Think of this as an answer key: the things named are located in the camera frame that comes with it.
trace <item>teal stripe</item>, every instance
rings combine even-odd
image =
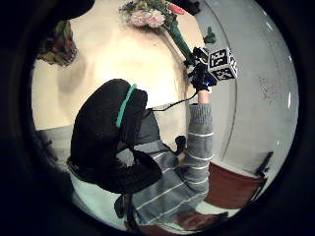
[[[122,117],[124,115],[124,112],[125,112],[125,109],[126,109],[126,104],[127,104],[127,101],[129,100],[130,98],[130,95],[131,93],[134,91],[134,89],[137,88],[137,85],[136,84],[133,84],[128,92],[127,92],[127,95],[126,95],[126,98],[122,101],[121,105],[120,105],[120,108],[119,108],[119,112],[118,112],[118,117],[117,117],[117,121],[116,121],[116,127],[117,128],[120,128],[120,125],[121,125],[121,120],[122,120]]]

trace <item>striped sleeve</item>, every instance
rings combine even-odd
[[[180,176],[190,189],[201,193],[209,189],[209,163],[213,158],[213,124],[210,104],[190,105],[187,150]]]

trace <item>green stem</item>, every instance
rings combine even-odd
[[[190,51],[187,43],[185,42],[183,36],[180,33],[178,26],[172,26],[171,28],[164,27],[168,34],[171,36],[181,53],[186,58],[187,62],[191,65],[195,65],[195,60],[192,52]]]

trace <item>cable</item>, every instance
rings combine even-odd
[[[191,97],[189,97],[189,98],[187,98],[187,99],[183,99],[183,100],[180,100],[180,101],[177,101],[177,102],[175,102],[175,103],[172,103],[172,104],[170,104],[169,106],[167,106],[166,108],[164,108],[164,109],[162,109],[162,110],[151,110],[151,111],[165,111],[165,110],[167,110],[167,109],[169,109],[170,107],[172,107],[172,106],[174,106],[174,105],[177,105],[178,103],[180,103],[180,102],[183,102],[183,101],[186,101],[186,100],[190,100],[191,98],[193,98],[195,95],[197,95],[197,93],[198,93],[198,91],[196,90],[195,91],[195,93],[191,96]]]

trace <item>pink flower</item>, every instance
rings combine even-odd
[[[151,16],[147,19],[148,25],[151,28],[159,28],[163,25],[164,21],[164,15],[158,10],[152,11]]]
[[[169,11],[171,11],[172,13],[176,13],[179,15],[184,15],[186,13],[186,11],[178,6],[176,6],[175,4],[170,3],[168,5],[168,9]]]
[[[148,23],[147,19],[150,15],[150,13],[145,11],[134,12],[130,17],[130,21],[136,27],[143,27]]]

